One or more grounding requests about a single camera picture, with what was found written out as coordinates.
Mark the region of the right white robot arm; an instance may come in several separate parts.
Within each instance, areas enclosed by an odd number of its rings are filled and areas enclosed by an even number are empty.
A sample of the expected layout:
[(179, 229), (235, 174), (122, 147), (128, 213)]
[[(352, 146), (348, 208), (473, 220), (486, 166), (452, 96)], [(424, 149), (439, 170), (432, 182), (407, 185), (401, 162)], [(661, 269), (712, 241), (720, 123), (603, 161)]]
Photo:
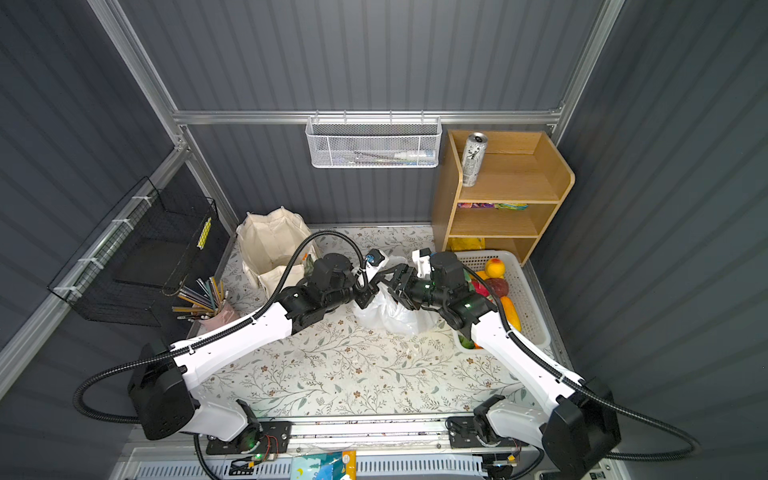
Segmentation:
[[(370, 285), (386, 286), (389, 295), (408, 310), (437, 312), (455, 331), (494, 356), (531, 394), (542, 412), (533, 416), (500, 400), (477, 409), (476, 429), (486, 443), (517, 437), (542, 450), (567, 479), (579, 479), (605, 458), (633, 462), (668, 462), (701, 450), (687, 432), (616, 404), (599, 379), (585, 381), (560, 365), (512, 328), (501, 300), (493, 291), (479, 292), (483, 280), (453, 252), (415, 253), (414, 266), (391, 265), (376, 249), (365, 257)], [(672, 435), (682, 449), (656, 453), (616, 451), (621, 441), (618, 419), (624, 416)]]

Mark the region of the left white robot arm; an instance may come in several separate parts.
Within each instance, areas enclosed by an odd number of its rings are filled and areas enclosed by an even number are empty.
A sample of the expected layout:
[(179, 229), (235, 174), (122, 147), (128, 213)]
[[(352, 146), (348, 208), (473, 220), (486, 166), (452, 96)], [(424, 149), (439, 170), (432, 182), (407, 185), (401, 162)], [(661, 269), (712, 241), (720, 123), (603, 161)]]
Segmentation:
[[(99, 421), (139, 424), (149, 440), (185, 432), (230, 441), (255, 428), (256, 417), (245, 402), (208, 395), (203, 383), (224, 366), (302, 331), (340, 306), (355, 302), (366, 308), (378, 292), (371, 279), (388, 258), (378, 249), (367, 254), (358, 247), (353, 251), (357, 267), (342, 254), (326, 254), (308, 277), (293, 286), (286, 275), (281, 276), (275, 291), (255, 312), (170, 346), (146, 345), (140, 359), (85, 380), (74, 392), (75, 409)], [(132, 374), (128, 393), (135, 415), (109, 414), (86, 404), (90, 387), (124, 372)]]

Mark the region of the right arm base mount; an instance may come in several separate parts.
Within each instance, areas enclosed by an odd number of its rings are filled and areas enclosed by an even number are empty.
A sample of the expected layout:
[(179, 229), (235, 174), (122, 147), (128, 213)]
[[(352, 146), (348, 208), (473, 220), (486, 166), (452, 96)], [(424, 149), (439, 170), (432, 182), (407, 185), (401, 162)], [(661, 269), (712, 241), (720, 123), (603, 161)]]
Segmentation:
[(474, 416), (450, 416), (445, 419), (449, 442), (454, 449), (509, 447), (517, 443), (510, 438), (496, 435), (491, 428)]

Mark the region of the white plastic grocery bag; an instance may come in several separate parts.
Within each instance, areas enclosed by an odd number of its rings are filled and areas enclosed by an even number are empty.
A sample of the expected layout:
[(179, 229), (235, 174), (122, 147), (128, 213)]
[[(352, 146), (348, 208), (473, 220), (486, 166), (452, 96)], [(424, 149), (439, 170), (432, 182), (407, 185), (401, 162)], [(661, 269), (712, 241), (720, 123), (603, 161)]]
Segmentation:
[[(404, 257), (385, 255), (388, 257), (388, 262), (382, 270), (401, 263), (410, 266), (409, 261)], [(439, 317), (436, 313), (425, 310), (408, 310), (395, 302), (384, 284), (379, 283), (378, 287), (379, 292), (368, 308), (360, 309), (356, 304), (351, 303), (351, 312), (363, 327), (397, 335), (413, 336), (433, 330), (437, 326)]]

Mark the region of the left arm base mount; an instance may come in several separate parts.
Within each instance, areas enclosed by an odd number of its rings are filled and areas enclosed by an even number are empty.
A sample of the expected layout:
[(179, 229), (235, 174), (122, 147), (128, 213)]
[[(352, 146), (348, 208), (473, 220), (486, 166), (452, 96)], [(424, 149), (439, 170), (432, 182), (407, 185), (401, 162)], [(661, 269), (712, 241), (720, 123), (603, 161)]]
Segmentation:
[(267, 455), (287, 451), (293, 424), (289, 421), (267, 421), (258, 426), (249, 425), (233, 440), (225, 442), (210, 437), (205, 449), (209, 456), (256, 455), (263, 459)]

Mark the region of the cream canvas tote bag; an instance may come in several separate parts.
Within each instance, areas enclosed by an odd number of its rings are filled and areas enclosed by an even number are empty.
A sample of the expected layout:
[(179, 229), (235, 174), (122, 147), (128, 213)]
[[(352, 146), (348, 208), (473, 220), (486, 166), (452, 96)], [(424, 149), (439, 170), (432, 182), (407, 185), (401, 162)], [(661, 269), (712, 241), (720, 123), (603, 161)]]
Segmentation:
[(311, 234), (303, 218), (284, 207), (266, 215), (247, 213), (236, 232), (243, 273), (267, 297), (275, 291), (296, 248)]

